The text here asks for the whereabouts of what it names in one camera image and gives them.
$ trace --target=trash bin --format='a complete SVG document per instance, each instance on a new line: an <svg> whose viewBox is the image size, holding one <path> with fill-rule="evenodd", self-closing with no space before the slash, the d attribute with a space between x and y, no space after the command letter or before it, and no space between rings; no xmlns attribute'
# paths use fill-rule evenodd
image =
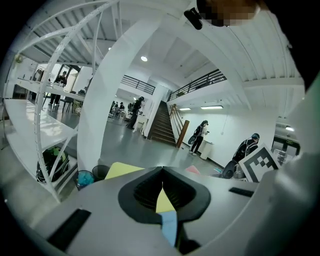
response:
<svg viewBox="0 0 320 256"><path fill-rule="evenodd" d="M75 183L76 188L80 191L84 187L95 182L94 175L87 170L79 170L73 176L73 181Z"/></svg>
<svg viewBox="0 0 320 256"><path fill-rule="evenodd" d="M204 144L204 147L202 149L202 153L200 155L200 158L203 159L203 160L207 160L210 152L211 152L211 149L212 149L212 145L213 143L212 142L208 142L206 140L203 140L202 142Z"/></svg>
<svg viewBox="0 0 320 256"><path fill-rule="evenodd" d="M92 173L94 176L94 181L98 182L98 181L103 181L108 172L109 172L109 167L105 166L105 165L97 165L92 169Z"/></svg>

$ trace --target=wooden staircase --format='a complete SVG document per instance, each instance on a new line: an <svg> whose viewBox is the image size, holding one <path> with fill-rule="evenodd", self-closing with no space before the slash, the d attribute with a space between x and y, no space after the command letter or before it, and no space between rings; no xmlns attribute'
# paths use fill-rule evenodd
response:
<svg viewBox="0 0 320 256"><path fill-rule="evenodd" d="M148 139L170 144L176 147L167 104L161 101L155 114Z"/></svg>

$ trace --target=white shirt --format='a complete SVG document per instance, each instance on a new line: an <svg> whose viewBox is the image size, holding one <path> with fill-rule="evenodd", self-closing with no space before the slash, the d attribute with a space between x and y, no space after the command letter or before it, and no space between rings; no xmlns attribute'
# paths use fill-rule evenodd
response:
<svg viewBox="0 0 320 256"><path fill-rule="evenodd" d="M202 132L201 132L201 137L205 137L205 135L207 135L207 130L208 130L208 127L207 126L204 126L203 128L202 128Z"/></svg>

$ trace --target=person holding phone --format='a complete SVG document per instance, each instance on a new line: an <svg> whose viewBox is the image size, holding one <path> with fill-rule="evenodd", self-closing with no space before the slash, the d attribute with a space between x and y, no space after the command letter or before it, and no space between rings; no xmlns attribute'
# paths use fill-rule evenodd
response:
<svg viewBox="0 0 320 256"><path fill-rule="evenodd" d="M209 125L208 121L204 120L194 131L193 135L196 136L196 139L195 139L195 142L193 143L193 145L190 149L190 152L189 152L193 156L197 155L198 149L199 149L202 141L204 140L205 135L208 134L208 125Z"/></svg>

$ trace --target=table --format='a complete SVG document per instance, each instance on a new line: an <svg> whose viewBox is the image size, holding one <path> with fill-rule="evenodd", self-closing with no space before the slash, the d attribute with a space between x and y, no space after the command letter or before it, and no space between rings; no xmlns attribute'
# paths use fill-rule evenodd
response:
<svg viewBox="0 0 320 256"><path fill-rule="evenodd" d="M138 124L143 124L142 125L142 128L140 129L140 133L142 135L144 135L144 132L145 132L145 129L146 129L146 126L147 126L147 122L148 122L148 118L146 118L145 116L142 116L142 115L138 115L136 121L135 121L135 124L134 124L134 130L132 131L133 133L138 129Z"/></svg>
<svg viewBox="0 0 320 256"><path fill-rule="evenodd" d="M25 88L28 91L31 91L34 93L38 93L39 88L40 88L40 83L37 81L25 80L25 79L18 78L16 83L18 86ZM75 100L81 101L81 102L83 102L85 100L85 97L82 95L70 93L68 91L64 91L61 89L55 89L54 87L49 86L49 85L47 85L45 87L45 92L47 93L47 95L48 95L48 93L61 95L61 96L69 97L69 98L72 98L72 99L75 99Z"/></svg>
<svg viewBox="0 0 320 256"><path fill-rule="evenodd" d="M209 142L209 141L206 141L205 139L202 141L202 143L204 144L203 146L203 149L202 149L202 153L200 155L200 158L203 159L203 160L207 160L210 152L211 152L211 148L212 148L212 145L213 143L212 142Z"/></svg>

